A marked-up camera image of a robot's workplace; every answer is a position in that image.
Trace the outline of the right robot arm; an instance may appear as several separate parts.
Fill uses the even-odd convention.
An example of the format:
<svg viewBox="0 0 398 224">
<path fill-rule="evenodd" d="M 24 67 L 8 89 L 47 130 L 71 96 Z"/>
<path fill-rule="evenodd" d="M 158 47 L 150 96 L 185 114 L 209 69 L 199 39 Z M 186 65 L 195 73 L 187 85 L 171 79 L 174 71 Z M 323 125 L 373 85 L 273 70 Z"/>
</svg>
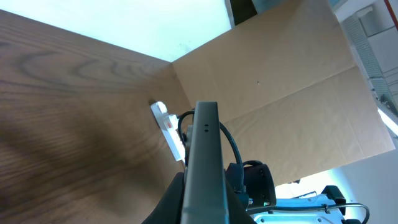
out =
<svg viewBox="0 0 398 224">
<path fill-rule="evenodd" d="M 347 202 L 339 188 L 327 185 L 312 197 L 277 198 L 267 165 L 260 161 L 230 163 L 225 171 L 228 198 L 242 215 L 233 223 L 362 223 L 370 218 L 369 208 Z"/>
</svg>

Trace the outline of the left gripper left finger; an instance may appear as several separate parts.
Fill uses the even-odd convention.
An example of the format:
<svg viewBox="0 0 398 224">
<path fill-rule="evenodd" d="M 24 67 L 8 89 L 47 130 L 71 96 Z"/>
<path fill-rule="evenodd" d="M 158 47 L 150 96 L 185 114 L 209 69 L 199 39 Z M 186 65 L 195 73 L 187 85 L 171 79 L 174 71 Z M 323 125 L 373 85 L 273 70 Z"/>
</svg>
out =
<svg viewBox="0 0 398 224">
<path fill-rule="evenodd" d="M 142 224 L 179 224 L 184 195 L 184 173 L 178 172 L 161 200 Z"/>
</svg>

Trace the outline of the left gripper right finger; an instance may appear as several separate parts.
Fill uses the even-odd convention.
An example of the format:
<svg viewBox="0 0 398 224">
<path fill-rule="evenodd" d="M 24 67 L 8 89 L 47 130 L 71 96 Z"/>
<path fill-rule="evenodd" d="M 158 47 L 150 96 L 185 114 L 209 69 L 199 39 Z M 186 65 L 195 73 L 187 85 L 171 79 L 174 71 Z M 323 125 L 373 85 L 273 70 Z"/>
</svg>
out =
<svg viewBox="0 0 398 224">
<path fill-rule="evenodd" d="M 256 224 L 256 222 L 247 214 L 243 208 L 241 202 L 237 198 L 234 190 L 229 185 L 228 181 L 225 181 L 226 195 L 228 201 L 228 215 L 230 224 Z"/>
</svg>

